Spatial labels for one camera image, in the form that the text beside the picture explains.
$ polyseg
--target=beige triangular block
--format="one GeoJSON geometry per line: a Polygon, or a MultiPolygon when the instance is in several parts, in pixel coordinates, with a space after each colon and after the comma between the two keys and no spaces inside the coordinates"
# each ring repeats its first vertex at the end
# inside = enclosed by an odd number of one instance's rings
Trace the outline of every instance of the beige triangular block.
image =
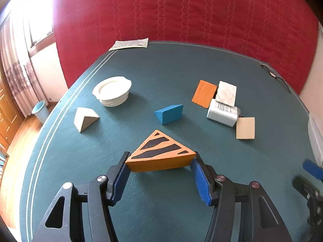
{"type": "Polygon", "coordinates": [[[76,110],[74,125],[79,132],[82,132],[94,121],[98,120],[99,116],[91,108],[78,107],[76,110]]]}

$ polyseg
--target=blue gripper pad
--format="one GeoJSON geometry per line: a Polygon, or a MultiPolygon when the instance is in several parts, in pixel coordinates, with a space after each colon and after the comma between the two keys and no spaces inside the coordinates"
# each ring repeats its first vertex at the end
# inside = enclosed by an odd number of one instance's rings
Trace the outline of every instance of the blue gripper pad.
{"type": "Polygon", "coordinates": [[[111,196],[111,201],[115,205],[122,197],[123,191],[126,187],[129,175],[130,175],[130,169],[126,164],[123,164],[119,174],[116,177],[116,180],[113,183],[113,194],[111,196]]]}
{"type": "Polygon", "coordinates": [[[303,162],[303,168],[305,171],[309,172],[312,176],[316,179],[321,180],[323,179],[323,169],[320,168],[317,164],[313,163],[310,160],[305,160],[303,162]]]}
{"type": "Polygon", "coordinates": [[[201,199],[208,205],[210,206],[212,202],[212,198],[210,195],[210,187],[209,187],[209,182],[206,180],[205,174],[200,167],[198,161],[196,158],[194,158],[190,164],[191,171],[194,176],[194,181],[197,186],[197,190],[200,193],[201,199]]]}

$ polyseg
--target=beige square block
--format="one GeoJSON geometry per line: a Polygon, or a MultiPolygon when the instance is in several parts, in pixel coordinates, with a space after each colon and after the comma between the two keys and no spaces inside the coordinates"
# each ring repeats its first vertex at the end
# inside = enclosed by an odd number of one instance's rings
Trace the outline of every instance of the beige square block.
{"type": "Polygon", "coordinates": [[[218,92],[216,93],[215,100],[230,106],[235,106],[235,94],[237,87],[220,81],[218,86],[218,92]]]}
{"type": "Polygon", "coordinates": [[[237,120],[237,139],[255,139],[255,118],[240,117],[237,120]]]}

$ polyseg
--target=red fabric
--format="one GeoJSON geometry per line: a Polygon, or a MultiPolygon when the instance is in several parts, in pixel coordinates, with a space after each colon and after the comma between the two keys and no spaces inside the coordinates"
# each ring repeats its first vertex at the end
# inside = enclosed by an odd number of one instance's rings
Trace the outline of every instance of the red fabric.
{"type": "Polygon", "coordinates": [[[70,87],[115,40],[171,40],[269,62],[300,93],[318,20],[304,0],[54,0],[54,32],[70,87]]]}

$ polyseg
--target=white stripe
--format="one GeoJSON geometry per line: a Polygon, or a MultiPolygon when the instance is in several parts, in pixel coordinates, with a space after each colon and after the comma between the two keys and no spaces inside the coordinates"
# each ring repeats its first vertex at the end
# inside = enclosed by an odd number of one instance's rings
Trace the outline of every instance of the white stripe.
{"type": "MultiPolygon", "coordinates": [[[[35,166],[34,166],[34,169],[33,169],[33,173],[32,173],[32,176],[31,176],[31,179],[30,179],[30,184],[29,184],[29,189],[28,189],[28,195],[27,195],[27,204],[26,204],[26,233],[27,233],[27,241],[29,242],[29,235],[28,235],[28,221],[27,221],[27,219],[28,219],[28,205],[29,205],[29,196],[30,196],[30,190],[31,190],[31,185],[32,185],[32,182],[33,182],[33,178],[34,178],[34,174],[35,174],[35,171],[36,171],[36,167],[37,167],[37,164],[38,164],[38,161],[39,161],[39,158],[40,158],[40,155],[41,155],[41,152],[43,151],[43,148],[44,148],[44,145],[45,145],[45,143],[46,143],[46,141],[47,141],[47,139],[48,139],[48,137],[49,137],[49,134],[51,133],[51,131],[53,130],[53,127],[54,127],[54,125],[55,125],[55,123],[57,122],[57,120],[58,120],[58,118],[59,118],[59,116],[61,115],[61,113],[63,112],[63,110],[64,110],[64,108],[67,106],[67,104],[69,103],[69,101],[72,99],[72,97],[74,96],[74,94],[78,91],[78,89],[83,85],[83,83],[85,82],[85,80],[96,70],[96,71],[98,71],[102,66],[103,66],[103,64],[105,64],[106,62],[107,62],[107,60],[109,60],[110,59],[110,57],[109,56],[112,56],[114,53],[115,53],[116,51],[114,51],[114,52],[111,52],[111,53],[109,53],[92,71],[91,71],[91,73],[90,74],[88,74],[88,76],[82,81],[82,83],[76,88],[76,90],[73,92],[73,94],[71,95],[71,97],[67,100],[67,102],[65,103],[65,105],[63,106],[63,108],[61,109],[61,111],[59,112],[59,114],[58,114],[58,116],[56,117],[56,119],[55,119],[55,121],[54,121],[54,123],[52,124],[52,126],[51,126],[51,128],[50,128],[50,130],[49,130],[49,132],[47,133],[47,136],[46,136],[46,138],[45,138],[45,140],[44,140],[44,142],[43,142],[43,145],[42,145],[42,147],[41,147],[41,149],[40,149],[40,151],[39,151],[39,154],[38,154],[38,157],[37,157],[37,160],[36,160],[36,163],[35,163],[35,166]]],[[[31,227],[31,221],[32,221],[32,215],[30,215],[30,233],[31,233],[31,239],[32,239],[32,227],[31,227]]]]}

